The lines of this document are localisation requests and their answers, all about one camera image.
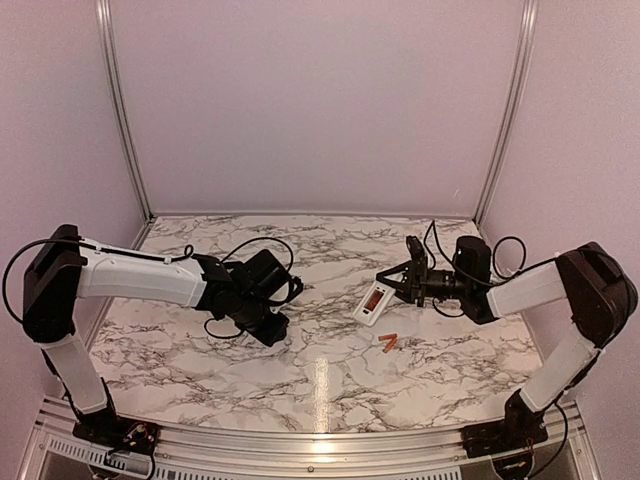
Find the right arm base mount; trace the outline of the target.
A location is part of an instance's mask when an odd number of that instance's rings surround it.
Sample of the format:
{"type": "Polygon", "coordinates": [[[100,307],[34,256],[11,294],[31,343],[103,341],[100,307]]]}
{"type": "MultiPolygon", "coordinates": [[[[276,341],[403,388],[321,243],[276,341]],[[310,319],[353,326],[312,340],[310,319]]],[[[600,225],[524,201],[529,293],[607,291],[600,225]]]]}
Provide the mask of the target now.
{"type": "Polygon", "coordinates": [[[531,410],[522,398],[521,390],[517,390],[507,399],[501,420],[473,424],[461,430],[467,457],[500,454],[546,441],[544,413],[545,409],[531,410]]]}

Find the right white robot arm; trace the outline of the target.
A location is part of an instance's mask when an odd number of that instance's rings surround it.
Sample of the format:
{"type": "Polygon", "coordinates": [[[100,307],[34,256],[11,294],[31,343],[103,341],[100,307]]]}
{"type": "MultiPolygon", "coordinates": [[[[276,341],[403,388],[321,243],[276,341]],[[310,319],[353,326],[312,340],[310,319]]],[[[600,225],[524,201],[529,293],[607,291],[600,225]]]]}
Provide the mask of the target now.
{"type": "Polygon", "coordinates": [[[542,312],[562,312],[566,317],[555,348],[505,404],[495,438],[506,448],[519,446],[552,403],[581,382],[639,303],[633,281],[596,242],[498,282],[490,272],[493,252],[476,236],[457,239],[446,269],[430,265],[427,248],[417,237],[407,237],[406,245],[409,260],[378,273],[376,282],[407,304],[421,307],[426,300],[454,300],[463,317],[477,325],[542,312]]]}

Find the white remote control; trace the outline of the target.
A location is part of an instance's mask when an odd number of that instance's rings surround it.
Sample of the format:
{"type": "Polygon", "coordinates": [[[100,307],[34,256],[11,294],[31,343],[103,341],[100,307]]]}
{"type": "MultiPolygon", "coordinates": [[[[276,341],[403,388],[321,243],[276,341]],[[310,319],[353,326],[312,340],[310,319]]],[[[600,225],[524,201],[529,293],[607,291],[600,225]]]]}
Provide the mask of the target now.
{"type": "Polygon", "coordinates": [[[354,309],[353,318],[365,325],[373,326],[395,294],[395,290],[381,282],[374,281],[364,297],[354,309]]]}

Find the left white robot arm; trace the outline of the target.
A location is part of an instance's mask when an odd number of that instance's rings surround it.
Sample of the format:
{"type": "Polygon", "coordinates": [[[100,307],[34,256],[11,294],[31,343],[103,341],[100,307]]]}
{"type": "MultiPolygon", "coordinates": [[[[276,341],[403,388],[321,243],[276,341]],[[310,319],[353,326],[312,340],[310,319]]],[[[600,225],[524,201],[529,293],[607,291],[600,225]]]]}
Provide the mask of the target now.
{"type": "Polygon", "coordinates": [[[267,249],[247,261],[220,260],[191,246],[161,256],[90,240],[72,224],[36,245],[23,277],[23,330],[61,381],[78,421],[106,445],[125,438],[126,423],[77,335],[78,301],[141,300],[206,312],[271,347],[287,334],[281,307],[304,288],[267,249]]]}

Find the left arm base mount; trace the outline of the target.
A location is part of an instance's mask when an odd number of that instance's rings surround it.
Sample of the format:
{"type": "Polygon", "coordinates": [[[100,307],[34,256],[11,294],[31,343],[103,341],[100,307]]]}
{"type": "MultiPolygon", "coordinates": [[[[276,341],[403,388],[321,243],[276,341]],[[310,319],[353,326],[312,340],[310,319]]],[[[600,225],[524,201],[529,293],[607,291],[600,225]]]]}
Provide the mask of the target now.
{"type": "Polygon", "coordinates": [[[111,411],[81,415],[73,427],[74,437],[109,448],[110,453],[150,455],[158,440],[159,425],[124,417],[111,411]]]}

